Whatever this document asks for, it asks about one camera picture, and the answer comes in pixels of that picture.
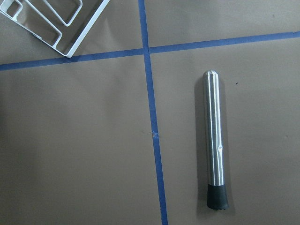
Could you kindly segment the steel muddler black tip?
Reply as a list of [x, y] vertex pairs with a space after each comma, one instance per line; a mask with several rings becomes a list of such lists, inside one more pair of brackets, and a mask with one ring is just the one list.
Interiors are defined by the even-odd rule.
[[229, 208], [225, 186], [219, 76], [214, 70], [203, 74], [203, 100], [207, 155], [207, 207]]

